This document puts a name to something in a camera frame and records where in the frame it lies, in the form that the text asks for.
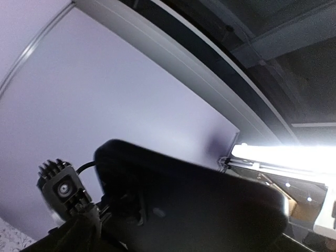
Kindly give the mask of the black smartphone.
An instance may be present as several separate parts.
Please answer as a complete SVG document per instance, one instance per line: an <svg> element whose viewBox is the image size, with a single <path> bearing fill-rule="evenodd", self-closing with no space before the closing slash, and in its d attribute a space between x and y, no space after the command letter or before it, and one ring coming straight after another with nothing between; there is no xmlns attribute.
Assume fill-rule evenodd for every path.
<svg viewBox="0 0 336 252"><path fill-rule="evenodd" d="M121 140L94 161L107 231L130 251L265 251L288 223L285 197L259 182Z"/></svg>

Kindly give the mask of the ceiling light bar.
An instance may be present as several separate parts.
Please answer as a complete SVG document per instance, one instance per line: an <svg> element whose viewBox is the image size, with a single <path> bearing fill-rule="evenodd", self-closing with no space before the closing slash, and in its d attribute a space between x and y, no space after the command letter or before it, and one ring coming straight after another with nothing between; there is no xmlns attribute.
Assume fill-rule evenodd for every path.
<svg viewBox="0 0 336 252"><path fill-rule="evenodd" d="M295 170L335 173L334 146L253 146L236 145L236 158L268 163Z"/></svg>

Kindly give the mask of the floral table mat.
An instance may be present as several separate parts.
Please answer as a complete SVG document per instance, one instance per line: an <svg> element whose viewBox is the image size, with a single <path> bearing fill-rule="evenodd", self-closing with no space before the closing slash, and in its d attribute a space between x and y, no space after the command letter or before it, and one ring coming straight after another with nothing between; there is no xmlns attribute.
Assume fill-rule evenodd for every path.
<svg viewBox="0 0 336 252"><path fill-rule="evenodd" d="M1 219L0 223L0 250L1 252L21 251L36 241L9 223Z"/></svg>

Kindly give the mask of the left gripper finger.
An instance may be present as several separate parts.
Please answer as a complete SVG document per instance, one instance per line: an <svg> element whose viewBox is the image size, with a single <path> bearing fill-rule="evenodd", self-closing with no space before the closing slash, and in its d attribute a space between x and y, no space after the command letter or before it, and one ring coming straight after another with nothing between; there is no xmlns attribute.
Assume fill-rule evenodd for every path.
<svg viewBox="0 0 336 252"><path fill-rule="evenodd" d="M89 218L75 216L23 251L125 251L125 248L103 240Z"/></svg>

